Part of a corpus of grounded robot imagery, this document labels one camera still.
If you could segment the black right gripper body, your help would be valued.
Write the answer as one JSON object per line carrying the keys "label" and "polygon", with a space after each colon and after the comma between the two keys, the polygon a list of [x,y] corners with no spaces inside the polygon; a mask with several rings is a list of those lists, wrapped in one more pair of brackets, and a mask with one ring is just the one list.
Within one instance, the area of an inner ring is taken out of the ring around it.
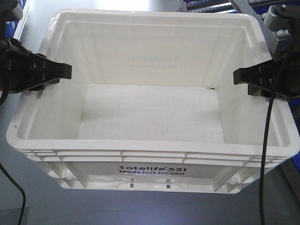
{"label": "black right gripper body", "polygon": [[291,44],[272,60],[258,65],[260,84],[258,95],[269,98],[275,89],[278,98],[300,96],[300,46]]}

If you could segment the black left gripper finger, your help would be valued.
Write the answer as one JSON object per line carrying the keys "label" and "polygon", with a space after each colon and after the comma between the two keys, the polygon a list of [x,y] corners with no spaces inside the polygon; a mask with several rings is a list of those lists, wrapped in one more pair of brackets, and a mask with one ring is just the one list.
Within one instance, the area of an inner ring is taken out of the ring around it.
{"label": "black left gripper finger", "polygon": [[60,79],[53,79],[49,81],[43,81],[41,79],[31,79],[29,81],[29,90],[30,91],[41,91],[44,90],[47,86],[52,84],[58,84]]}
{"label": "black left gripper finger", "polygon": [[59,83],[60,79],[72,78],[72,66],[43,58],[43,83]]}

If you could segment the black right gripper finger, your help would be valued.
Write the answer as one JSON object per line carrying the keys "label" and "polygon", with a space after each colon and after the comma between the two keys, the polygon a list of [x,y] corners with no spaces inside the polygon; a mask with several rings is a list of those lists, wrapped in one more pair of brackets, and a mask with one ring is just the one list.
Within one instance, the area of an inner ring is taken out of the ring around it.
{"label": "black right gripper finger", "polygon": [[272,93],[272,88],[273,88],[272,85],[258,86],[254,84],[248,84],[247,93],[250,96],[261,96],[265,98],[270,98]]}
{"label": "black right gripper finger", "polygon": [[233,72],[233,83],[237,84],[259,84],[260,83],[260,72],[259,65],[250,67],[243,67]]}

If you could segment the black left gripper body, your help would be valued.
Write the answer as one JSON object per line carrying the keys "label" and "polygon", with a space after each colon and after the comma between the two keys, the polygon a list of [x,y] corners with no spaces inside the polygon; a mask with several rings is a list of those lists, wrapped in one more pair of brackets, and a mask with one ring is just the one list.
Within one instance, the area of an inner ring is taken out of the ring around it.
{"label": "black left gripper body", "polygon": [[20,93],[29,90],[29,81],[42,74],[43,58],[40,53],[33,53],[22,46],[15,38],[0,41],[0,90]]}

